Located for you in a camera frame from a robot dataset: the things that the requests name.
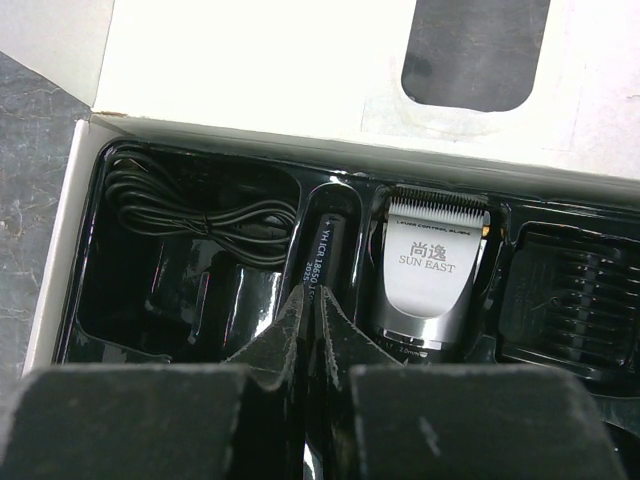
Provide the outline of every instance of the cardboard box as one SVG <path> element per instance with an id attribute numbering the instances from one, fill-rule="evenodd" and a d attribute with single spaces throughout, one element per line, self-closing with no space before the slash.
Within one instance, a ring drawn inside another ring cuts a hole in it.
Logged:
<path id="1" fill-rule="evenodd" d="M 532 92 L 505 112 L 409 98 L 401 75 L 415 7 L 3 2 L 0 50 L 94 112 L 74 137 L 25 371 L 50 361 L 89 174 L 121 133 L 638 205 L 640 4 L 551 0 Z"/>

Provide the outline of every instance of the marble tabletop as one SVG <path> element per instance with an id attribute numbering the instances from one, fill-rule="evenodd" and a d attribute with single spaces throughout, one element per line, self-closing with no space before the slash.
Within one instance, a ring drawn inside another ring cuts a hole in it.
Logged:
<path id="1" fill-rule="evenodd" d="M 0 399 L 22 370 L 74 124 L 88 114 L 0 53 Z"/>

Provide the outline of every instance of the silver hair clipper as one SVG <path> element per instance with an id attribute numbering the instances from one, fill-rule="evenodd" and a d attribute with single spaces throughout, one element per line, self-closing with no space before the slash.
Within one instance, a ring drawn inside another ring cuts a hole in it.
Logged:
<path id="1" fill-rule="evenodd" d="M 398 360 L 449 361 L 489 230 L 482 207 L 471 197 L 404 187 L 391 198 L 373 333 Z"/>

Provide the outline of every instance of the box lid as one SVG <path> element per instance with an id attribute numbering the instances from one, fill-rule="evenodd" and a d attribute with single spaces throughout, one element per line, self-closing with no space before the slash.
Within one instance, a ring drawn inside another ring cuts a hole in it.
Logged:
<path id="1" fill-rule="evenodd" d="M 551 0 L 531 94 L 504 112 L 420 105 L 405 93 L 416 0 L 5 0 L 0 8 L 10 32 L 0 49 L 130 131 L 171 122 L 201 136 L 384 147 L 386 166 L 391 148 L 415 152 L 417 163 L 437 157 L 465 168 L 475 159 L 496 171 L 640 180 L 636 0 L 615 8 Z"/>

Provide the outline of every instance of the coiled power cord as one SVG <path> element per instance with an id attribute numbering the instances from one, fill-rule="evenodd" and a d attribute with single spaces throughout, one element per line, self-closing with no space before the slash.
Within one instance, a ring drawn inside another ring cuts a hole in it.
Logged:
<path id="1" fill-rule="evenodd" d="M 207 210 L 188 200 L 183 187 L 148 155 L 116 152 L 107 167 L 107 202 L 126 229 L 157 237 L 210 238 L 242 263 L 258 268 L 284 264 L 296 217 L 290 203 L 266 199 Z"/>

